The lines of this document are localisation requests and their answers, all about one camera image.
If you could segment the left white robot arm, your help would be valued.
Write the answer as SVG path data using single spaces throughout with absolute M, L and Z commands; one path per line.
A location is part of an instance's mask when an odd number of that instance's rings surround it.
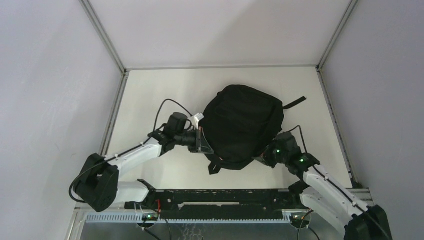
M 202 113 L 188 117 L 174 112 L 167 123 L 149 133 L 138 145 L 104 156 L 91 154 L 70 184 L 69 196 L 96 212 L 126 202 L 136 202 L 145 209 L 153 207 L 157 200 L 153 187 L 141 180 L 123 181 L 122 177 L 137 166 L 172 151 L 175 146 L 187 147 L 193 154 L 214 154 L 200 126 L 203 119 Z

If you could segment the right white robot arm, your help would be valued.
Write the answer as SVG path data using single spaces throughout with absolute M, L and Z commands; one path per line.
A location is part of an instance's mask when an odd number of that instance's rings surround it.
M 290 132 L 272 139 L 260 156 L 265 165 L 283 164 L 298 181 L 289 189 L 289 203 L 307 207 L 326 220 L 345 240 L 391 240 L 385 210 L 371 206 L 343 187 L 312 154 L 303 151 Z

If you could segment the black backpack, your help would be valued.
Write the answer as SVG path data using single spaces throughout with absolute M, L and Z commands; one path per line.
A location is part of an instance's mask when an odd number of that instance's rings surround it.
M 214 151 L 206 154 L 209 174 L 221 169 L 239 171 L 252 163 L 282 131 L 284 111 L 304 101 L 302 96 L 284 105 L 272 95 L 240 84 L 218 92 L 199 122 Z

